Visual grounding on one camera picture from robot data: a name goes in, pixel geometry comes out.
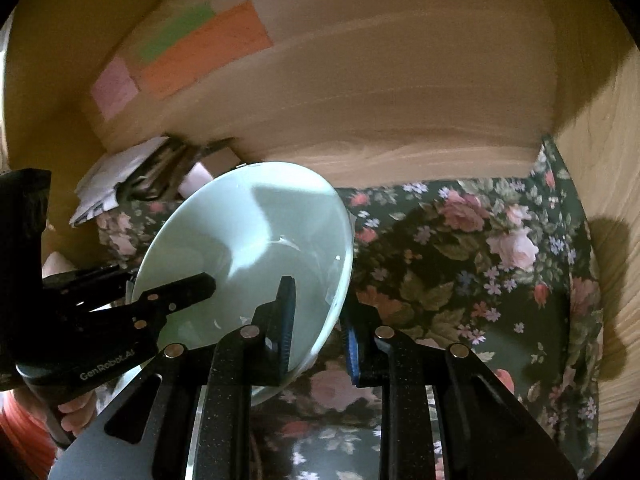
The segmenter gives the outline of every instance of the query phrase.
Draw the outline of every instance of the human hand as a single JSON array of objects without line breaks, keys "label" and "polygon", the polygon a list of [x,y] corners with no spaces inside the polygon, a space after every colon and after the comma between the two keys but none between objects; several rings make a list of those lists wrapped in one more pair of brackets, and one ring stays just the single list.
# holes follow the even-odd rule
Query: human hand
[{"label": "human hand", "polygon": [[[22,406],[32,417],[45,423],[47,415],[44,405],[40,400],[31,393],[31,391],[22,386],[14,390],[16,402]],[[95,391],[85,393],[77,399],[70,400],[65,404],[60,404],[58,409],[64,414],[60,425],[65,431],[70,431],[74,436],[78,436],[82,430],[95,418]]]}]

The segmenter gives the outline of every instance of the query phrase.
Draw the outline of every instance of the floral tablecloth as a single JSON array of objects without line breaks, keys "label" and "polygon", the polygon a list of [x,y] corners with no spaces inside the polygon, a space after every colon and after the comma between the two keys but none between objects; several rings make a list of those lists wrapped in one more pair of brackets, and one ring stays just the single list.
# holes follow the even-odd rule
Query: floral tablecloth
[{"label": "floral tablecloth", "polygon": [[[552,140],[529,178],[338,193],[357,217],[351,284],[360,302],[420,344],[471,346],[585,478],[596,460],[602,310],[589,229]],[[104,213],[100,239],[139,264],[178,205]],[[351,385],[336,329],[311,369],[254,408],[256,471],[377,479],[381,415],[380,392]],[[439,442],[435,449],[442,479]]]}]

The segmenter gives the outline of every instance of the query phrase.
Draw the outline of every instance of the white bowl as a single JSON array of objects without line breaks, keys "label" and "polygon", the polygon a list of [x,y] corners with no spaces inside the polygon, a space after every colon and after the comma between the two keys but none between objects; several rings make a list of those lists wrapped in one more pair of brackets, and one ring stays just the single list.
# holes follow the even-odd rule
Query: white bowl
[{"label": "white bowl", "polygon": [[189,197],[149,247],[133,300],[150,288],[207,272],[213,296],[167,317],[158,348],[216,343],[273,301],[281,276],[296,281],[289,372],[279,387],[255,387],[258,404],[310,366],[347,293],[353,232],[342,200],[317,173],[265,162],[218,177]]}]

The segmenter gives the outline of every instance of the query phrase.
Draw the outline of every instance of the sticky note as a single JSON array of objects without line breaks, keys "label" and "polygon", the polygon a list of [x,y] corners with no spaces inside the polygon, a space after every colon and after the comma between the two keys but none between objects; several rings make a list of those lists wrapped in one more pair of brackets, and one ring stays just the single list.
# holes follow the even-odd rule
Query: sticky note
[{"label": "sticky note", "polygon": [[91,88],[91,96],[105,121],[123,111],[139,92],[127,64],[119,56],[109,62]]},{"label": "sticky note", "polygon": [[142,77],[150,92],[161,99],[212,70],[272,45],[254,4],[246,1],[178,40],[143,68]]},{"label": "sticky note", "polygon": [[215,15],[216,13],[209,4],[199,4],[173,17],[140,47],[138,51],[140,60],[144,63],[151,63],[170,46]]}]

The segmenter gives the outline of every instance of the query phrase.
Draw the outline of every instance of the person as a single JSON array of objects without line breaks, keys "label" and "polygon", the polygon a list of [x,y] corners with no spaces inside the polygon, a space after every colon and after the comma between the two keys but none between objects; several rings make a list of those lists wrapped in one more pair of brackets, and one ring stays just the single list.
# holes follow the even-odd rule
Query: person
[{"label": "person", "polygon": [[[58,449],[49,436],[42,403],[26,387],[2,392],[0,430],[12,451],[38,480],[45,480]],[[65,431],[78,436],[95,418],[97,396],[90,391],[58,407]]]}]

